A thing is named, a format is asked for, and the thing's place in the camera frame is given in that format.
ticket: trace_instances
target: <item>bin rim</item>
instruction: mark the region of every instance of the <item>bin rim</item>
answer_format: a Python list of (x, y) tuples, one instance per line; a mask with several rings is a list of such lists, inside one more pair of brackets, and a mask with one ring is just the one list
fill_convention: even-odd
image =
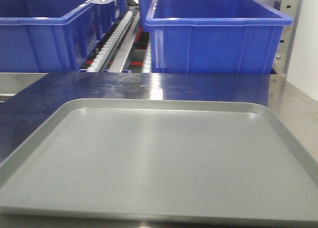
[(158, 0), (153, 0), (146, 17), (146, 25), (151, 26), (284, 26), (291, 25), (293, 18), (267, 4), (253, 0), (277, 15), (278, 18), (154, 18)]

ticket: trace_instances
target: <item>stainless steel counter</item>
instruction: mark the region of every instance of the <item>stainless steel counter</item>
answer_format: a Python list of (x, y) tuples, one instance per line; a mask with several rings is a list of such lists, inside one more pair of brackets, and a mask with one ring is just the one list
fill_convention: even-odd
[[(245, 101), (272, 109), (318, 161), (318, 102), (278, 75), (49, 74), (0, 107), (3, 161), (58, 107), (78, 98)], [(0, 227), (192, 228), (206, 225), (0, 215)]]

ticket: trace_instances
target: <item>red part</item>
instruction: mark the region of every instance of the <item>red part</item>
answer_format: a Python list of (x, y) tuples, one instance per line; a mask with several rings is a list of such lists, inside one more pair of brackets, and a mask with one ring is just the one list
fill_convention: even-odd
[(131, 66), (142, 66), (143, 64), (143, 62), (130, 62)]
[(139, 27), (138, 32), (136, 34), (135, 43), (137, 43), (139, 41), (139, 38), (140, 38), (142, 31), (143, 31), (143, 28)]

